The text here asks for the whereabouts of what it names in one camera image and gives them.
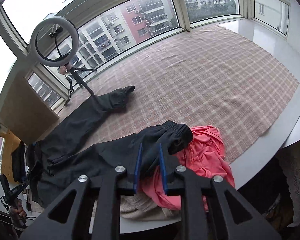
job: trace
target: black pants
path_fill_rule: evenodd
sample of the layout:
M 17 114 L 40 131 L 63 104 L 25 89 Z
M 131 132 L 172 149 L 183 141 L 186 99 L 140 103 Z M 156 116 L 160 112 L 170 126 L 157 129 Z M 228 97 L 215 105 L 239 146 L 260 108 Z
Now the black pants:
M 37 182 L 47 169 L 48 158 L 57 159 L 78 152 L 112 112 L 126 109 L 128 95 L 133 91 L 134 86 L 129 86 L 105 95 L 90 96 L 44 140 L 28 146 L 26 163 L 33 201 L 38 202 Z
M 143 146 L 140 176 L 150 176 L 159 164 L 159 143 L 163 151 L 174 154 L 187 147 L 192 138 L 188 126 L 167 121 L 162 125 L 145 128 L 137 134 L 94 144 L 78 154 L 50 157 L 38 181 L 39 204 L 47 207 L 80 175 L 103 175 L 120 165 L 126 156 L 138 151 L 140 143 Z

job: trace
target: plaid tablecloth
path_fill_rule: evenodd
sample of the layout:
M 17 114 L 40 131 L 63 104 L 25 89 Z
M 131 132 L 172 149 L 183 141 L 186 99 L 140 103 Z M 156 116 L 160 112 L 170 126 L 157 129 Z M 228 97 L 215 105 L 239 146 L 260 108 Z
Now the plaid tablecloth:
M 83 149 L 172 120 L 220 129 L 234 161 L 278 118 L 298 81 L 268 52 L 220 26 L 198 27 L 159 41 L 102 72 L 97 95 L 136 87 L 127 111 L 112 114 Z M 89 97 L 76 92 L 60 121 Z

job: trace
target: person's hand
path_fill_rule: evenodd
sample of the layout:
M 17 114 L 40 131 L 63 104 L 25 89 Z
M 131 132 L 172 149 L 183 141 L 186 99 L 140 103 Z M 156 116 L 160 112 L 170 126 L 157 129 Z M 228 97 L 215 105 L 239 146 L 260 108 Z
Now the person's hand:
M 9 208 L 9 211 L 11 212 L 11 214 L 18 214 L 21 218 L 26 217 L 27 213 L 23 210 L 22 201 L 17 198 L 15 202 L 17 204 L 18 209 L 14 208 L 14 207 Z

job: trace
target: metal bolt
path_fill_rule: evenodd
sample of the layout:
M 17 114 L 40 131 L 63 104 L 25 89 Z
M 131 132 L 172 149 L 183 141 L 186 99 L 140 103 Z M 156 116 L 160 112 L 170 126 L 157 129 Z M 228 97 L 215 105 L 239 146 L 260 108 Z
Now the metal bolt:
M 123 172 L 125 169 L 126 169 L 125 167 L 119 165 L 119 166 L 116 166 L 115 171 L 116 172 Z
M 221 177 L 220 175 L 216 175 L 216 176 L 213 177 L 213 180 L 215 182 L 221 182 L 221 181 L 223 181 L 223 177 Z
M 179 165 L 179 166 L 177 166 L 177 171 L 180 171 L 180 172 L 184 172 L 184 171 L 186 171 L 186 167 L 185 166 L 183 166 L 183 165 Z
M 81 175 L 81 176 L 79 176 L 78 181 L 85 182 L 85 181 L 87 181 L 87 179 L 88 179 L 88 177 L 86 175 Z

